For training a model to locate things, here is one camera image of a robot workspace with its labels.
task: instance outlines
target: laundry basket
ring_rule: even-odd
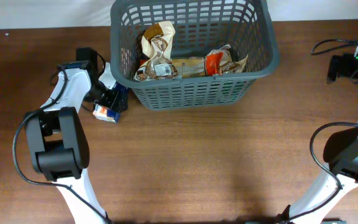
[[[171,58],[205,57],[230,44],[233,61],[248,55],[244,72],[134,81],[142,34],[161,21],[171,21],[176,30]],[[256,79],[271,74],[279,63],[266,0],[116,0],[111,8],[110,42],[112,75],[152,110],[235,103]]]

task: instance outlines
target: tabletop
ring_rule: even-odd
[[[129,95],[118,124],[81,110],[91,149],[89,177],[114,221],[215,222],[257,220],[283,212],[321,172],[308,145],[333,121],[358,120],[358,86],[328,85],[333,54],[310,50],[323,39],[358,38],[358,20],[274,22],[281,61],[229,106],[152,111]],[[109,60],[109,27],[0,30],[0,223],[74,223],[58,190],[25,183],[12,162],[12,138],[23,115],[52,92],[56,65],[92,47]],[[316,139],[322,159],[327,138]],[[31,179],[44,180],[30,163],[21,134],[18,158]],[[358,223],[358,188],[328,214]]]

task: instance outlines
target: chip bag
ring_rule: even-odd
[[[142,51],[150,58],[135,74],[136,81],[175,78],[178,71],[171,61],[172,40],[175,35],[170,21],[150,26],[142,37]]]
[[[207,76],[223,75],[226,73],[241,73],[247,63],[248,55],[246,58],[232,62],[229,52],[230,45],[226,44],[219,50],[212,50],[205,59],[205,70]]]

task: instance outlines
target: plastic bag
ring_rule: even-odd
[[[204,62],[204,57],[172,59],[172,64],[178,70],[178,78],[205,77]]]
[[[178,71],[171,61],[172,39],[175,35],[170,21],[150,26],[142,37],[142,51],[150,59],[135,74],[137,81],[175,78]]]
[[[219,50],[212,50],[206,56],[205,70],[207,76],[241,73],[244,70],[248,55],[238,62],[233,62],[229,52],[230,48],[231,46],[226,44]]]

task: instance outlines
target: food package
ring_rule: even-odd
[[[177,68],[178,77],[180,78],[205,77],[204,62],[203,57],[172,59],[172,64]]]
[[[232,62],[229,52],[230,45],[226,44],[219,50],[212,50],[205,59],[205,70],[207,76],[223,75],[225,73],[241,73],[247,63],[248,55],[238,61]]]
[[[92,113],[96,117],[96,119],[100,119],[102,121],[109,121],[113,123],[118,122],[121,116],[118,112],[113,111],[107,106],[102,106],[97,103],[94,104],[94,110]]]
[[[149,60],[135,74],[137,81],[176,78],[178,71],[171,61],[172,40],[175,35],[170,21],[150,26],[142,37],[142,51]]]

